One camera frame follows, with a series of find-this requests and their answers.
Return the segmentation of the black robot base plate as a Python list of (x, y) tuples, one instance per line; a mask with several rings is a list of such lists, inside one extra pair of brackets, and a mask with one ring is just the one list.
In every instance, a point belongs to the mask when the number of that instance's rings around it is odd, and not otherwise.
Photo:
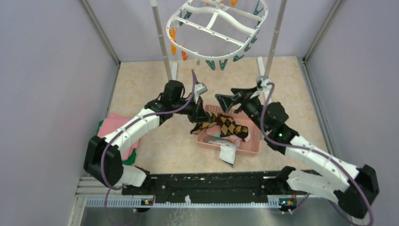
[(140, 211), (150, 207), (276, 208), (290, 213), (302, 202), (278, 171), (147, 174), (140, 187), (127, 185), (122, 195), (140, 198)]

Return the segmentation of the brown argyle sock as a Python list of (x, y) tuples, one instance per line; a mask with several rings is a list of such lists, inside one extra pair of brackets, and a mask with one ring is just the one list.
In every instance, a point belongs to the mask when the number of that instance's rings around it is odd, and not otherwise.
[(201, 131), (210, 129), (214, 126), (222, 125), (222, 114), (217, 112), (207, 112), (210, 117), (210, 122), (199, 122), (197, 123), (194, 128), (190, 131), (190, 134), (197, 135)]
[(234, 118), (219, 114), (215, 118), (216, 125), (220, 127), (220, 137), (229, 137), (235, 135), (241, 139), (249, 136), (247, 126), (238, 124)]

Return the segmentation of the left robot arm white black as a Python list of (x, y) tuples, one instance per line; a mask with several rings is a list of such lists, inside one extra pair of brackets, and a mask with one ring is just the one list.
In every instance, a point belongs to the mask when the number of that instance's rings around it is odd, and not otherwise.
[(203, 82), (194, 81), (187, 98), (182, 97), (184, 85), (169, 80), (163, 92), (148, 102), (131, 120), (104, 137), (93, 136), (86, 150), (83, 169), (112, 190), (120, 190), (124, 185), (133, 186), (139, 194), (150, 191), (151, 182), (147, 173), (139, 167), (125, 168), (122, 156), (145, 134), (161, 126), (174, 114), (188, 117), (191, 123), (209, 122), (201, 95), (207, 92)]

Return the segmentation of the pink dotted sock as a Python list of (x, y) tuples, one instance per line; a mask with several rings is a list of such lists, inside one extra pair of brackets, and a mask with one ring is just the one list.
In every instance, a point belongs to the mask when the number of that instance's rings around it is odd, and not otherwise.
[(219, 130), (207, 130), (206, 135), (216, 138), (222, 138), (221, 131)]

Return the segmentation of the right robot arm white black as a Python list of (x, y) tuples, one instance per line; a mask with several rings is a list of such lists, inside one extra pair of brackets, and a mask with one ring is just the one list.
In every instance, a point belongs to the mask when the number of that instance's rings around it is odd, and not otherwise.
[(253, 96), (255, 89), (232, 88), (231, 91), (232, 95), (215, 95), (225, 113), (239, 105), (236, 113), (244, 112), (249, 117), (272, 150), (297, 159), (316, 171), (311, 174), (285, 167), (276, 181), (280, 193), (295, 190), (315, 194), (338, 205), (354, 218), (369, 216), (370, 222), (374, 221), (371, 205), (380, 190), (373, 167), (345, 162), (311, 144), (286, 124), (289, 116), (280, 102), (261, 104), (259, 98)]

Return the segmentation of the white black striped sock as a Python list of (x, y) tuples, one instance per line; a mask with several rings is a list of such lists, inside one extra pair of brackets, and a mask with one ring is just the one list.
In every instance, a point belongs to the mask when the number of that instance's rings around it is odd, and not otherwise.
[(236, 151), (239, 148), (241, 142), (232, 142), (230, 140), (211, 140), (208, 142), (209, 144), (219, 145), (220, 146), (220, 154), (219, 158), (231, 168), (234, 167)]

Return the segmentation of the white oval clip hanger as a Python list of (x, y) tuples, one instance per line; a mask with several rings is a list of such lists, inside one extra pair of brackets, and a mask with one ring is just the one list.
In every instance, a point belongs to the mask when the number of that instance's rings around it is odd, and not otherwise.
[(173, 56), (238, 60), (257, 41), (269, 14), (265, 0), (187, 0), (166, 24)]

